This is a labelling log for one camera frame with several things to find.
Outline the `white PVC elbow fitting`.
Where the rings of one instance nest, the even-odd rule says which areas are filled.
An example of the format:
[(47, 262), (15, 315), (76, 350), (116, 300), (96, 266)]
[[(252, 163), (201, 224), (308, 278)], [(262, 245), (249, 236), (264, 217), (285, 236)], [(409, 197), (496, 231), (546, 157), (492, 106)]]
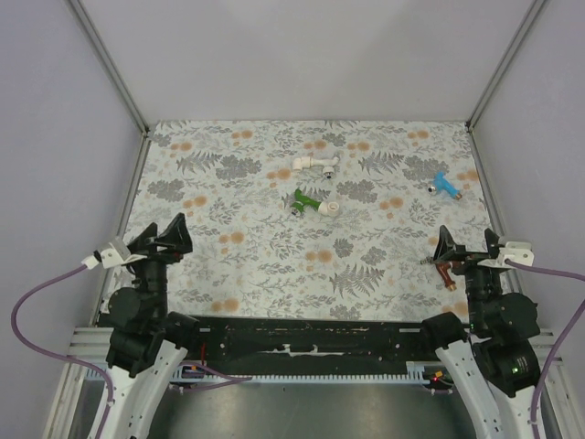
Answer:
[(320, 203), (317, 211), (327, 217), (336, 217), (340, 212), (340, 206), (334, 201), (324, 201)]

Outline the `green faucet chrome knob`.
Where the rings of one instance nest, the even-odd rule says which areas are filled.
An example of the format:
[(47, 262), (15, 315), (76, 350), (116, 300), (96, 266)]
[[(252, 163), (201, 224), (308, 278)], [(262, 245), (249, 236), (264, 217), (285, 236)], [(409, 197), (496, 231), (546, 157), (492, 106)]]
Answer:
[(317, 211), (322, 202), (306, 196), (299, 188), (293, 192), (293, 203), (291, 205), (291, 213), (294, 216), (302, 216), (307, 207)]

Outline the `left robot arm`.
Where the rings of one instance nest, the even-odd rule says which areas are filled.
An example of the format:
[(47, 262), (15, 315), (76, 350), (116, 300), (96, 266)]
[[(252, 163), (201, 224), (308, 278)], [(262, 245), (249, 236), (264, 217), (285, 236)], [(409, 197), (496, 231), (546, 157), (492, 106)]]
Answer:
[(104, 267), (123, 266), (133, 281), (107, 303), (106, 382), (90, 437), (147, 437), (172, 375), (200, 351), (195, 318), (167, 303), (167, 268), (192, 251), (182, 213), (164, 231), (151, 223), (130, 243), (116, 238), (98, 250)]

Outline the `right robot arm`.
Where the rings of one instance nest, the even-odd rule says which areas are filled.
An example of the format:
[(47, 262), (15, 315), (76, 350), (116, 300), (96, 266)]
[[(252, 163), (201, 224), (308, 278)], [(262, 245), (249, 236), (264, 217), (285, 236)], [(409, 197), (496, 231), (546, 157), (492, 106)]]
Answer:
[(409, 363), (438, 362), (444, 379), (422, 372), (432, 390), (456, 390), (480, 438), (542, 438), (539, 398), (543, 371), (531, 341), (540, 333), (536, 304), (505, 293), (501, 274), (514, 256), (531, 260), (527, 243), (484, 233), (473, 252), (441, 228), (432, 261), (465, 281), (469, 315), (444, 312), (418, 324), (200, 317), (172, 314), (171, 339), (186, 361), (210, 366), (225, 380), (237, 376), (318, 380), (384, 380)]

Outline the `white faucet with elbow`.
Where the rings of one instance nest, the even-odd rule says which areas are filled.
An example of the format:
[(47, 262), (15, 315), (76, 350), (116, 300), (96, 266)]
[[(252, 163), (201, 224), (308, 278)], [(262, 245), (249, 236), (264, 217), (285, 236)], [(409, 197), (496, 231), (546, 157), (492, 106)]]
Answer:
[(339, 164), (340, 158), (333, 156), (332, 158), (319, 159), (313, 156), (301, 156), (294, 158), (292, 161), (292, 170), (295, 172), (312, 167), (321, 167), (322, 175), (325, 179), (332, 179), (335, 174), (335, 167)]

